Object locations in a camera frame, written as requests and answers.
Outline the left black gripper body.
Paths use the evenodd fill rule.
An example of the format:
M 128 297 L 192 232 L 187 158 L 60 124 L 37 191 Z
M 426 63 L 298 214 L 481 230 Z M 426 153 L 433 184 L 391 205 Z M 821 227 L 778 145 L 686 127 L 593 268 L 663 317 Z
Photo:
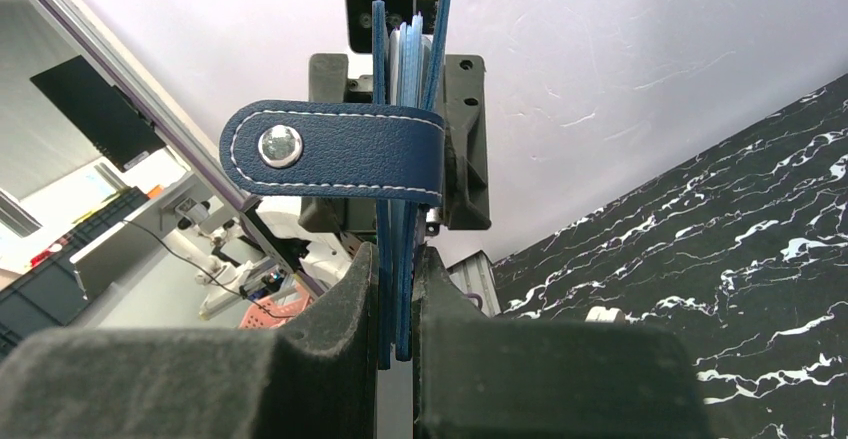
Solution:
M 348 76 L 349 60 L 341 53 L 317 53 L 309 60 L 309 98 L 322 103 L 368 105 L 372 78 Z M 487 161 L 486 64 L 479 55 L 449 54 L 437 97 L 445 121 L 443 186 L 439 222 L 450 230 L 487 230 L 491 226 Z M 355 121 L 329 134 L 331 143 L 351 146 L 351 153 L 332 153 L 329 160 L 343 172 L 393 185 L 402 173 L 433 179 L 438 164 L 436 132 L 425 126 L 379 125 Z M 299 223 L 310 232 L 371 234 L 376 229 L 375 200 L 347 193 L 342 197 L 303 199 Z

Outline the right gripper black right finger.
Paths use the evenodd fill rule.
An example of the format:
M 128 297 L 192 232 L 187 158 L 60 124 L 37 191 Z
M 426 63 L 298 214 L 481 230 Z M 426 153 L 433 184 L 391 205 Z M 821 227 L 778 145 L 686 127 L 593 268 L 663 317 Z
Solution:
M 420 250 L 412 293 L 417 438 L 705 438 L 689 357 L 670 332 L 490 318 Z

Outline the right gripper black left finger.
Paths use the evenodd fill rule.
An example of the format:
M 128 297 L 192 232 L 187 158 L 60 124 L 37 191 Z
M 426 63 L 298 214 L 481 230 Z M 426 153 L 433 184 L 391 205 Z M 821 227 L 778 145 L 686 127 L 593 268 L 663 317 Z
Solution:
M 1 366 L 5 438 L 371 438 L 377 252 L 276 329 L 61 328 Z

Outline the blue leather card holder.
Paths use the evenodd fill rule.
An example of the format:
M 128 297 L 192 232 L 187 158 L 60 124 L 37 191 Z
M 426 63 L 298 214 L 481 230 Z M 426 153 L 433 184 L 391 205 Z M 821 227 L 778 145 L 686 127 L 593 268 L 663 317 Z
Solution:
M 436 99 L 450 8 L 437 0 L 431 33 L 421 14 L 389 31 L 375 0 L 370 102 L 259 100 L 231 116 L 218 143 L 224 173 L 246 192 L 375 200 L 382 368 L 412 358 L 416 256 L 426 213 L 443 202 L 447 126 Z

